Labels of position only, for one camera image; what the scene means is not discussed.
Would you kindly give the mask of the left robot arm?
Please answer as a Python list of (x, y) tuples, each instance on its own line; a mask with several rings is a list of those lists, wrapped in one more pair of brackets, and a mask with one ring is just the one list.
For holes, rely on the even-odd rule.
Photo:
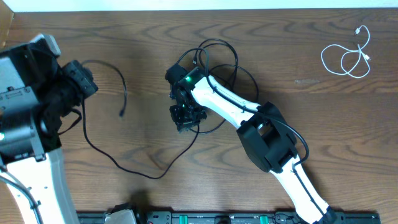
[(77, 223), (65, 178), (62, 118), (95, 94), (76, 60), (58, 64), (51, 35), (1, 51), (1, 180), (26, 223)]

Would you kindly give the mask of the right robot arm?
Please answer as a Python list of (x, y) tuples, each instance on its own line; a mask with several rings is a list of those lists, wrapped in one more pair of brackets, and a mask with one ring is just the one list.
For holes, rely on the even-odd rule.
[(206, 70), (187, 71), (179, 64), (165, 74), (170, 107), (178, 131), (198, 126), (210, 109), (236, 128), (241, 144), (252, 163), (271, 173), (287, 192), (299, 218), (307, 223), (334, 223), (336, 214), (321, 198), (307, 177), (296, 144), (303, 137), (270, 102), (264, 105), (245, 100), (220, 85)]

